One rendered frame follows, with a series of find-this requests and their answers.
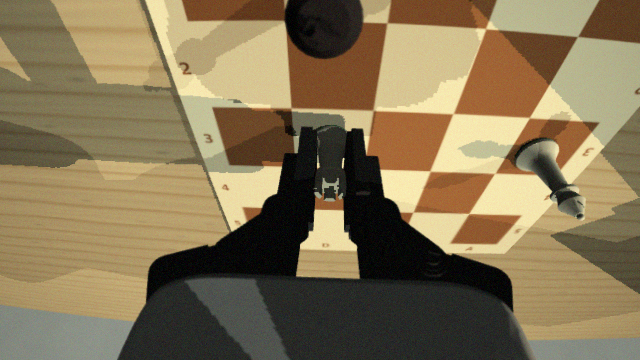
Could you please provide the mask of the brown and cream chessboard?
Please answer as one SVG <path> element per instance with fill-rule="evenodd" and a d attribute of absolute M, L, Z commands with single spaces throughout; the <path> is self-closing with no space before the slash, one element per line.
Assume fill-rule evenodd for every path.
<path fill-rule="evenodd" d="M 384 194 L 445 253 L 505 254 L 640 107 L 640 0 L 360 0 L 355 44 L 299 51 L 288 0 L 146 0 L 231 228 L 277 194 L 301 126 L 363 128 Z"/>

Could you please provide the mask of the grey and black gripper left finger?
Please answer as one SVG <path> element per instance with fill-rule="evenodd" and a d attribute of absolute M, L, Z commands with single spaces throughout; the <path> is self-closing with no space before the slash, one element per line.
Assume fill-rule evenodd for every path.
<path fill-rule="evenodd" d="M 316 171 L 317 130 L 301 127 L 298 154 L 284 154 L 277 194 L 261 213 L 213 246 L 157 258 L 149 267 L 146 302 L 163 285 L 196 274 L 296 276 L 300 244 L 314 229 Z"/>

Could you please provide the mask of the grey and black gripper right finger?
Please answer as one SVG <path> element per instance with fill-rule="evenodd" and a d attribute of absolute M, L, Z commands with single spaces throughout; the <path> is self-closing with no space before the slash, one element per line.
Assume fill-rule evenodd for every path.
<path fill-rule="evenodd" d="M 344 233 L 357 246 L 360 279 L 459 283 L 493 294 L 513 312 L 512 283 L 505 272 L 446 254 L 402 219 L 398 205 L 384 196 L 378 156 L 366 157 L 363 129 L 347 131 L 343 169 Z"/>

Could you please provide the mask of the white bishop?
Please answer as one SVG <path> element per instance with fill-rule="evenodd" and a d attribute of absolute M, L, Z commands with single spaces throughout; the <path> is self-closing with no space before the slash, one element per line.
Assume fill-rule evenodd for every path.
<path fill-rule="evenodd" d="M 559 146 L 550 138 L 533 140 L 521 147 L 514 162 L 520 170 L 534 172 L 552 191 L 550 199 L 558 204 L 558 210 L 584 220 L 585 197 L 579 193 L 575 184 L 568 184 L 562 174 L 556 157 Z"/>

